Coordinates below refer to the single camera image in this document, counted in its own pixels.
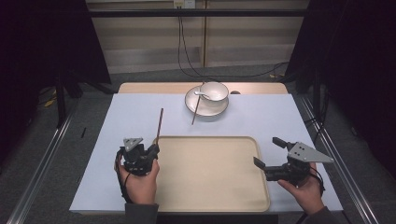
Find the electrical outlet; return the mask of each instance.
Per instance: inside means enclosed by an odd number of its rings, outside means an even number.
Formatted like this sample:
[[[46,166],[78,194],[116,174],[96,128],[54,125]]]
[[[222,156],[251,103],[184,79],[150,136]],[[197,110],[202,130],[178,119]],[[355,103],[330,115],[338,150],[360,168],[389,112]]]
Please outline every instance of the electrical outlet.
[[[184,8],[195,8],[195,0],[184,0]]]
[[[184,8],[184,0],[174,0],[174,8]]]

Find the person's left hand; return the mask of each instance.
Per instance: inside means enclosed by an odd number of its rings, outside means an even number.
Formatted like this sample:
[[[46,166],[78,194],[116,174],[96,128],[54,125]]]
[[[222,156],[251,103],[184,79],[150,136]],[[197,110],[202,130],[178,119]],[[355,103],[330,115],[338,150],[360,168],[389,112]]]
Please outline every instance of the person's left hand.
[[[144,176],[130,174],[125,170],[125,167],[121,165],[121,158],[119,161],[119,170],[122,183],[125,182],[125,179],[128,176],[128,179],[125,183],[125,188],[131,201],[133,203],[139,204],[154,204],[155,192],[157,191],[156,179],[157,174],[160,172],[160,165],[158,164],[158,161],[153,160],[151,172]]]

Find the hand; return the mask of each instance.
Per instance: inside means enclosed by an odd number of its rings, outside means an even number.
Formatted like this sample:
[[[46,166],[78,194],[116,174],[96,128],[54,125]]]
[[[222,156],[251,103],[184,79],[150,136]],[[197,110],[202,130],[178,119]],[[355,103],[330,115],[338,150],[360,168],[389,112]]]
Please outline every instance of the hand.
[[[310,165],[314,169],[317,168],[313,162]],[[277,183],[294,196],[308,215],[313,215],[324,207],[320,196],[319,182],[314,177],[309,176],[304,184],[297,188],[286,180],[278,180]]]
[[[128,173],[120,163],[119,170],[122,183],[125,182],[125,179],[129,175],[125,187],[133,203],[155,203],[155,192],[157,191],[156,179],[158,172],[160,172],[160,165],[157,160],[153,160],[151,172],[145,176],[132,175]]]

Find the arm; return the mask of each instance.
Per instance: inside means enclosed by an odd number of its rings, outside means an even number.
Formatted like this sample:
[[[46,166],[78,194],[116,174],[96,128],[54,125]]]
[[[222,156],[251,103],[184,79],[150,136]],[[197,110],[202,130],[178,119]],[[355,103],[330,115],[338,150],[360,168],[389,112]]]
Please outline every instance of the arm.
[[[316,169],[314,163],[311,163],[311,167]],[[285,180],[278,180],[277,183],[293,195],[297,203],[303,208],[308,215],[306,223],[338,223],[329,209],[324,206],[321,200],[319,182],[313,176],[309,176],[298,188]]]
[[[160,171],[157,160],[153,161],[151,172],[146,176],[131,175],[120,163],[119,170],[128,195],[134,202],[125,204],[126,223],[155,224],[159,207],[155,203],[156,178]]]

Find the black strap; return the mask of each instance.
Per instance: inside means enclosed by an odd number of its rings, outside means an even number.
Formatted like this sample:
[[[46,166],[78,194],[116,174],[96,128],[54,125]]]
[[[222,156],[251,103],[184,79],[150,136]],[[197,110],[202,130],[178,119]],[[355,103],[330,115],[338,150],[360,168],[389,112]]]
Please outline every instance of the black strap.
[[[124,149],[122,148],[122,149],[120,149],[120,150],[117,152],[116,161],[115,161],[115,164],[114,164],[114,169],[116,170],[117,178],[119,179],[119,184],[120,184],[120,189],[121,189],[122,197],[125,199],[125,202],[127,202],[127,203],[133,203],[133,202],[131,201],[131,199],[129,198],[128,192],[127,192],[126,187],[125,187],[126,181],[128,180],[128,177],[129,177],[130,174],[128,174],[128,176],[125,178],[125,181],[124,181],[124,182],[122,182],[121,175],[120,175],[120,168],[119,168],[119,165],[120,165],[120,155],[122,155],[122,151],[123,151],[123,150],[124,150]]]

